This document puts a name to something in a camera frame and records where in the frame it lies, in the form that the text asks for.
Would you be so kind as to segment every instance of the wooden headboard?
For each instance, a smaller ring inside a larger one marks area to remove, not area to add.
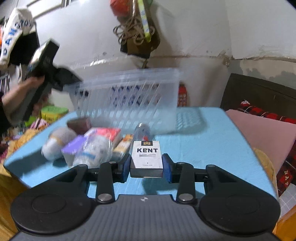
[[[295,89],[267,80],[231,74],[220,107],[225,111],[237,109],[243,100],[265,111],[296,118]]]

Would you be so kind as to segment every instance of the red plaid blanket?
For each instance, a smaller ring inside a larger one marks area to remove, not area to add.
[[[296,119],[292,119],[285,116],[280,116],[275,113],[266,112],[263,109],[252,106],[248,101],[244,100],[240,107],[237,109],[239,111],[249,113],[251,115],[262,116],[269,119],[274,119],[283,122],[289,122],[296,124]],[[288,188],[290,183],[293,181],[293,178],[296,176],[296,141],[293,144],[293,147],[288,154],[285,162],[283,163],[281,169],[276,175],[276,182],[278,186],[279,196]]]

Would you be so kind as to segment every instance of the hand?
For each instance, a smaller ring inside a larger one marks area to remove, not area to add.
[[[8,120],[11,115],[25,99],[26,94],[33,88],[38,88],[44,82],[43,77],[30,77],[18,84],[2,97],[3,109]],[[43,103],[48,100],[48,95],[44,96],[40,102],[34,105],[33,115],[38,115],[43,107]]]

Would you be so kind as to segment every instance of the rope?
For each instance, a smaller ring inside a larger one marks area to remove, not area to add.
[[[155,27],[149,26],[151,36],[155,33]],[[135,45],[141,45],[145,40],[142,20],[140,16],[129,18],[124,25],[118,25],[113,29],[113,33],[118,37],[118,42],[125,45],[128,39],[133,38]]]

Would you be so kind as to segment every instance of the blue table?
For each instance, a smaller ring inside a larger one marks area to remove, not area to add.
[[[29,187],[68,170],[64,159],[49,162],[40,149],[55,128],[75,117],[76,113],[69,113],[35,136],[9,157],[4,167]],[[260,162],[222,109],[178,108],[176,132],[155,139],[160,141],[161,152],[168,153],[174,162],[189,162],[203,169],[208,164],[217,165],[276,197]],[[204,195],[203,183],[196,183],[195,189],[197,197]],[[164,178],[129,177],[124,184],[115,183],[114,191],[116,198],[119,194],[172,194],[176,198],[177,184],[169,184]],[[91,184],[88,196],[94,197],[95,192],[96,185]]]

